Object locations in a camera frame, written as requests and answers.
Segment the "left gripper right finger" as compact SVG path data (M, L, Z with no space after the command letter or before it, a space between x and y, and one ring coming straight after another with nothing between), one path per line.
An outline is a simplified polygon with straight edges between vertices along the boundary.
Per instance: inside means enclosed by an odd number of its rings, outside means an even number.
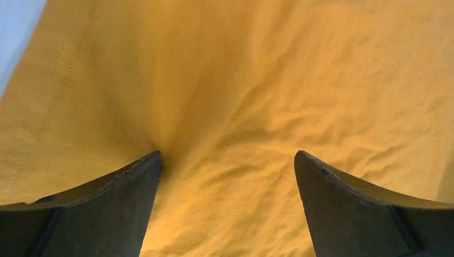
M302 150L294 171L317 256L453 256L452 204L374 185Z

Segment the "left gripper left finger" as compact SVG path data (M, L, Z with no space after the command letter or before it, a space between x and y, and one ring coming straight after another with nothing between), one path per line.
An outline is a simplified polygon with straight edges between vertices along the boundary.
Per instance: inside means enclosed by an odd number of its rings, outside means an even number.
M161 153L32 203L1 206L1 256L138 256Z

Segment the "yellow t shirt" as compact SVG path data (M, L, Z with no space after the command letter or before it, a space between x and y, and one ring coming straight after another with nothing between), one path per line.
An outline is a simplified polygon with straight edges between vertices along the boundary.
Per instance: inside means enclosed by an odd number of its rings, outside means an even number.
M141 256L312 256L293 160L453 202L453 1L47 1L1 203L159 150Z

